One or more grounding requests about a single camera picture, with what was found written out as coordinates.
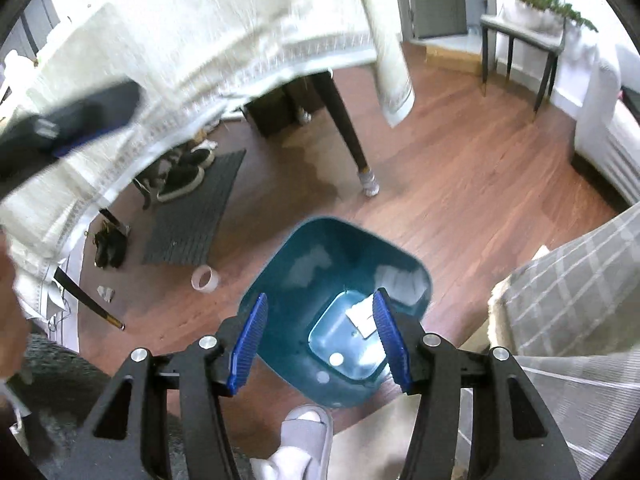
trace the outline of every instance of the metal screw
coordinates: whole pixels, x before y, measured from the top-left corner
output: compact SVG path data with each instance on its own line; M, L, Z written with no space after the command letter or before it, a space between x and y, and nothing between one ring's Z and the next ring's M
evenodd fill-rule
M218 340L212 335L206 335L198 341L200 348L204 348L205 350L209 350L218 344Z
M442 339L435 334L427 334L422 338L422 342L427 346L438 346L442 342Z
M147 352L144 348L136 348L133 352L131 352L131 358L139 363L140 361L144 361L146 359L146 356L149 355L149 352Z
M494 357L498 359L498 361L506 361L509 355L509 351L506 348L502 348L501 346L494 348Z

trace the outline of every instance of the white sheet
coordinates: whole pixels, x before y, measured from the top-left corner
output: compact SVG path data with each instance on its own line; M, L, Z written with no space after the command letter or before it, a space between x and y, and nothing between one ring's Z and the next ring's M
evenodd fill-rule
M98 209L226 110L297 76L370 63L390 124L413 103L404 57L377 0L104 2L47 53L22 108L44 111L126 76L145 89L136 120L73 152L0 206L19 267L16 291L41 316L44 285Z

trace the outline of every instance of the green plant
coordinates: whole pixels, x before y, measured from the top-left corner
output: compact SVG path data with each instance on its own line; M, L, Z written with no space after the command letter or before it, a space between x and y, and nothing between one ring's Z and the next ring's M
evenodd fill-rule
M562 16L563 18L567 18L574 22L578 27L585 26L588 29L595 30L596 28L593 23L591 23L586 18L583 18L580 12L575 10L572 4L568 4L566 2L561 2L560 0L520 0L524 4L533 7L534 9L545 11L550 10L551 12L557 14L558 16Z

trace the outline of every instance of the teal trash bin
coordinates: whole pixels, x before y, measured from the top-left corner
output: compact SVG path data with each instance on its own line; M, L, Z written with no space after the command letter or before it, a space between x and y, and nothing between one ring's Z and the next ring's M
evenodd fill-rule
M372 319L360 304L385 287L398 310L422 318L431 277L416 258L337 218L299 225L240 303L267 294L269 316L258 355L284 380L322 406L356 406L388 375Z

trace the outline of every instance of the table leg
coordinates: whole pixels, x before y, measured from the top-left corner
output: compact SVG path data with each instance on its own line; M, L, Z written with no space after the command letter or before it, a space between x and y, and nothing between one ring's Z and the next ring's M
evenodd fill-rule
M377 195L380 186L376 182L376 177L367 163L367 159L362 151L362 146L360 145L360 140L353 128L353 123L351 123L347 108L344 106L340 92L338 92L331 74L329 72L320 72L311 75L310 79L316 88L316 92L318 92L318 95L322 99L324 106L326 106L326 109L329 111L331 118L334 120L344 143L347 145L358 167L360 183L364 188L365 194L367 196Z
M558 70L558 57L554 60L554 64L551 67L551 78L549 79L548 96L551 99L551 93L554 91L554 84L556 83L556 71Z
M486 95L486 80L489 77L489 31L482 27L482 95Z
M81 303L84 303L89 310L95 312L101 318L107 320L114 327L124 330L124 324L118 319L109 314L100 305L98 305L93 298L91 298L80 286L72 280L64 270L58 267L53 278L64 288L69 294L76 298Z
M551 67L554 64L555 58L556 58L556 55L551 52L548 54L548 56L546 56L545 73L542 75L542 81L540 82L540 90L538 90L538 96L536 97L536 104L533 107L534 119L536 118L538 109L542 104L542 99L545 96L546 84L549 82L549 75L551 74Z
M509 82L509 79L511 77L511 62L513 61L513 40L515 40L515 38L509 36L509 52L507 54L507 83Z

